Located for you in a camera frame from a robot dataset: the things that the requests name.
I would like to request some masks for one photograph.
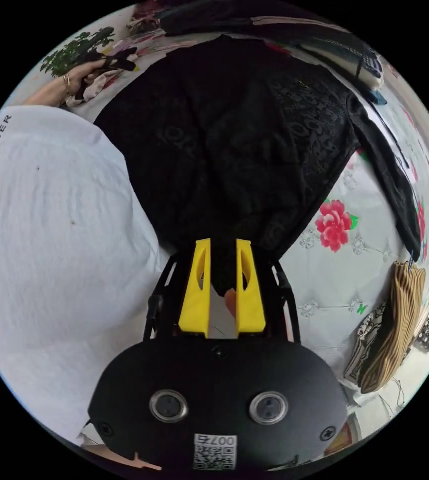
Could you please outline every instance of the bracelet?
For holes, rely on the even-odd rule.
[[[66,96],[69,97],[71,95],[71,80],[70,75],[66,73],[63,75],[64,84],[66,85]]]

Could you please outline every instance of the qr code sticker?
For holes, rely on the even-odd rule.
[[[194,436],[195,470],[229,471],[236,469],[237,436]]]

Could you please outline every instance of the green plant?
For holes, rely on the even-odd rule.
[[[97,47],[107,47],[114,40],[115,29],[100,28],[97,32],[84,31],[66,44],[61,50],[48,55],[41,65],[41,72],[51,72],[53,77],[61,77],[73,68],[76,57],[81,53],[95,50]]]

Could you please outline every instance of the bed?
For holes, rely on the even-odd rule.
[[[189,48],[217,38],[221,33],[200,33],[167,38],[162,31],[150,32],[114,45],[115,51],[138,46],[135,72],[123,72],[96,98],[72,111],[94,122],[103,108],[151,65],[177,48]],[[246,38],[246,35],[231,35]],[[280,45],[293,56],[324,65],[307,52]],[[387,104],[368,103],[339,74],[331,72],[351,88],[392,146],[402,170],[412,184],[423,237],[418,266],[426,269],[420,324],[429,307],[429,152],[409,112],[384,85]],[[332,244],[323,230],[323,217],[337,212],[351,217],[349,241]],[[395,261],[408,261],[396,229],[391,208],[377,183],[364,151],[355,153],[344,172],[312,218],[308,227],[281,259],[293,288],[303,344],[323,358],[341,378],[351,356],[355,331],[361,321],[386,298],[389,272]],[[211,336],[232,337],[232,319],[223,301],[213,295]]]

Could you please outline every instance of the white t-shirt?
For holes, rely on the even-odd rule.
[[[0,375],[33,417],[79,442],[167,260],[99,128],[57,108],[0,113]]]

